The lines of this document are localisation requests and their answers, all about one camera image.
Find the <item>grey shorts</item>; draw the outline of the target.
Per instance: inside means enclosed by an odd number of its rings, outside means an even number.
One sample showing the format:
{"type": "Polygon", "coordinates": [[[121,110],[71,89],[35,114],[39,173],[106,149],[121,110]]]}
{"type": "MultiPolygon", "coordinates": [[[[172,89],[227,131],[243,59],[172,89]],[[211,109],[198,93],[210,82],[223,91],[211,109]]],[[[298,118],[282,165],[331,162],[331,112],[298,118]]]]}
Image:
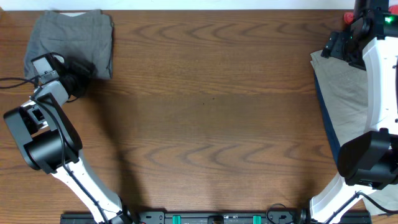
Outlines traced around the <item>grey shorts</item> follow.
{"type": "Polygon", "coordinates": [[[24,57],[24,76],[36,76],[31,60],[55,52],[92,63],[96,78],[113,76],[113,22],[100,10],[77,16],[45,11],[35,22],[24,57]]]}

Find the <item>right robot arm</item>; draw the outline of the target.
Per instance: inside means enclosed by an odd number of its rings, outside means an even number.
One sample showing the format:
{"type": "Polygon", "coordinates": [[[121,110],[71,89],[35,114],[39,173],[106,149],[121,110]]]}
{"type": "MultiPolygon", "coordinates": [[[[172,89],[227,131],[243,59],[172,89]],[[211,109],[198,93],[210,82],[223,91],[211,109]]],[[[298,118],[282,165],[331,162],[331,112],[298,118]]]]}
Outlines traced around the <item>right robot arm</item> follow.
{"type": "Polygon", "coordinates": [[[340,147],[337,174],[295,222],[370,223],[368,213],[350,211],[362,198],[394,215],[370,197],[397,184],[397,15],[388,0],[357,0],[352,23],[330,34],[321,56],[366,71],[368,115],[364,134],[340,147]]]}

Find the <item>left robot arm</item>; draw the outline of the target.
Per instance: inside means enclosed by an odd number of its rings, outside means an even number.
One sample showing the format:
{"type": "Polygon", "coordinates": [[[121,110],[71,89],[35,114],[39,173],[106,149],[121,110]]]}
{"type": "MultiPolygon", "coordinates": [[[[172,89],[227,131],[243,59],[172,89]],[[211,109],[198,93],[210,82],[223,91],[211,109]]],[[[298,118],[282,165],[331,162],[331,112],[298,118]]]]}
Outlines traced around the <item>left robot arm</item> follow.
{"type": "Polygon", "coordinates": [[[50,52],[31,61],[36,75],[29,100],[4,114],[27,165],[63,182],[86,205],[95,223],[139,223],[120,196],[107,188],[86,161],[76,129],[62,110],[85,94],[95,67],[50,52]]]}

